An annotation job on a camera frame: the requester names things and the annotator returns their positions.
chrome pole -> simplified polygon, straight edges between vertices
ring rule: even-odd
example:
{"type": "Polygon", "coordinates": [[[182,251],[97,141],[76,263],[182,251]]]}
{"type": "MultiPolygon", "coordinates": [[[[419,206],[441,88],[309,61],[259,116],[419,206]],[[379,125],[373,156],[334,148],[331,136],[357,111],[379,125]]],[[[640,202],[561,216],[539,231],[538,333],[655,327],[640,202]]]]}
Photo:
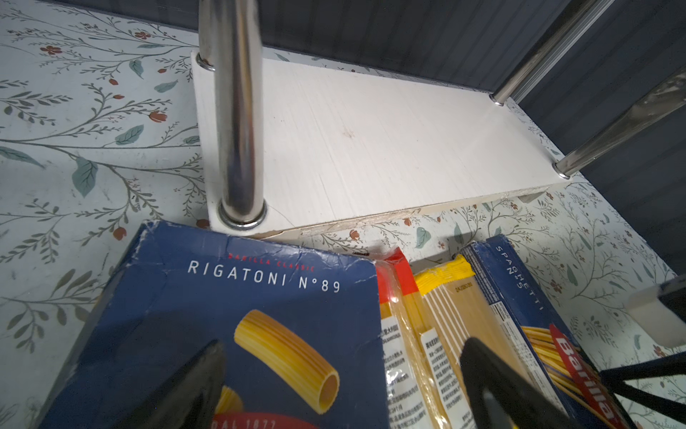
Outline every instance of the chrome pole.
{"type": "Polygon", "coordinates": [[[490,94],[490,99],[498,106],[503,106],[512,93],[529,77],[529,75],[538,67],[543,59],[548,55],[555,46],[565,37],[567,32],[574,27],[574,25],[591,9],[591,6],[596,0],[586,0],[574,13],[574,15],[558,28],[558,30],[550,36],[550,38],[539,47],[534,55],[517,70],[509,79],[503,83],[493,94],[490,94]]]}
{"type": "Polygon", "coordinates": [[[563,178],[569,178],[599,156],[616,148],[684,104],[686,66],[651,89],[603,131],[553,164],[553,168],[563,178]]]}
{"type": "Polygon", "coordinates": [[[264,220],[262,42],[255,0],[200,0],[200,53],[215,72],[222,201],[219,215],[235,229],[264,220]]]}

rigatoni pasta box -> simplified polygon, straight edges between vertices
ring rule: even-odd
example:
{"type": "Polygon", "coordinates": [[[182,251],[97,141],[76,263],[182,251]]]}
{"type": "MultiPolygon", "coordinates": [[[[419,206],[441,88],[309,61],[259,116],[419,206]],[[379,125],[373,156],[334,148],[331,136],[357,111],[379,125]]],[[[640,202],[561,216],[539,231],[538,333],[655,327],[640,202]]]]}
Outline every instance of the rigatoni pasta box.
{"type": "Polygon", "coordinates": [[[366,259],[145,222],[40,428],[387,428],[366,259]]]}

spaghetti package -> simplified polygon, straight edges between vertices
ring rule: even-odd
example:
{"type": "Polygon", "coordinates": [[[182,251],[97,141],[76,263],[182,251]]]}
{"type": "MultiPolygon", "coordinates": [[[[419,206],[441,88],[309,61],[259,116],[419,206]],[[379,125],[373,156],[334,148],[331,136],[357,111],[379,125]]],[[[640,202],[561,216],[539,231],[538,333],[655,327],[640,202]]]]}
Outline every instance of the spaghetti package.
{"type": "MultiPolygon", "coordinates": [[[[457,375],[459,385],[456,388],[460,392],[465,392],[460,356],[464,342],[470,337],[479,338],[507,365],[528,379],[523,365],[479,290],[474,272],[465,258],[459,255],[454,261],[424,270],[414,279],[422,297],[424,329],[430,327],[420,335],[425,353],[429,357],[439,353],[445,355],[457,375]]],[[[440,379],[441,367],[434,366],[432,369],[436,378],[440,379]]],[[[446,408],[455,405],[468,410],[466,400],[456,403],[457,397],[446,393],[442,397],[446,408]]],[[[461,418],[464,422],[471,420],[465,418],[465,414],[461,418]]],[[[453,420],[451,423],[454,427],[456,424],[453,420]]],[[[465,423],[458,427],[467,428],[471,425],[465,423]]]]}
{"type": "Polygon", "coordinates": [[[367,259],[145,222],[39,428],[388,428],[378,302],[367,259]]]}
{"type": "Polygon", "coordinates": [[[635,429],[507,238],[474,242],[462,254],[535,387],[585,428],[635,429]]]}
{"type": "Polygon", "coordinates": [[[450,429],[429,363],[401,300],[397,273],[387,262],[376,265],[390,427],[450,429]]]}
{"type": "MultiPolygon", "coordinates": [[[[426,380],[426,385],[431,387],[430,397],[436,404],[436,409],[429,411],[440,413],[440,419],[446,420],[448,427],[453,429],[475,428],[459,364],[466,339],[470,336],[482,339],[520,374],[525,372],[478,290],[469,264],[461,258],[415,278],[399,249],[386,261],[394,268],[399,282],[390,297],[396,312],[387,314],[407,317],[407,323],[401,318],[405,324],[403,338],[419,350],[420,356],[413,359],[419,367],[416,371],[418,382],[421,386],[426,380]]],[[[378,274],[378,278],[381,287],[383,275],[378,274]]]]}

nutrition label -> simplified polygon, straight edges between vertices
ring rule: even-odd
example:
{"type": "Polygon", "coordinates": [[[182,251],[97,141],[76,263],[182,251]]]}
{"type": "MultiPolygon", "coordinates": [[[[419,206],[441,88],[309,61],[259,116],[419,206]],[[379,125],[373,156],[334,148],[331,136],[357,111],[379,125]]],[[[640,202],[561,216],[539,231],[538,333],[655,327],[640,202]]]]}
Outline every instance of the nutrition label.
{"type": "Polygon", "coordinates": [[[391,429],[431,429],[427,407],[410,367],[395,316],[381,320],[381,339],[391,429]]]}
{"type": "Polygon", "coordinates": [[[450,426],[453,429],[476,428],[474,416],[469,409],[469,404],[467,404],[467,398],[464,396],[460,381],[450,366],[448,355],[445,353],[436,330],[426,331],[421,335],[421,341],[450,426]]]}
{"type": "Polygon", "coordinates": [[[527,344],[526,340],[519,332],[519,329],[517,329],[517,325],[515,325],[512,317],[510,317],[510,313],[507,308],[505,308],[505,305],[498,301],[491,304],[490,308],[495,313],[495,318],[500,322],[500,327],[510,339],[514,351],[526,367],[526,371],[529,373],[532,381],[536,384],[538,390],[545,396],[545,399],[554,404],[558,410],[561,410],[566,414],[567,411],[565,411],[565,407],[562,405],[562,402],[560,402],[553,386],[548,381],[548,378],[545,376],[541,366],[534,357],[534,354],[531,352],[529,344],[527,344]]]}

white shelf board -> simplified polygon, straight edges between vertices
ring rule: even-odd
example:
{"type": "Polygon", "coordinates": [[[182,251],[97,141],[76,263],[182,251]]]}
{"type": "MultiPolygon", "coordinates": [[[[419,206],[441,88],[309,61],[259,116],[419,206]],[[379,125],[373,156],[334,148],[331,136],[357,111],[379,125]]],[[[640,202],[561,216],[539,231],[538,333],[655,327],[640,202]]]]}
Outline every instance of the white shelf board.
{"type": "Polygon", "coordinates": [[[222,224],[214,73],[191,54],[213,230],[301,235],[442,211],[565,184],[507,107],[466,89],[264,59],[264,194],[250,231],[222,224]]]}

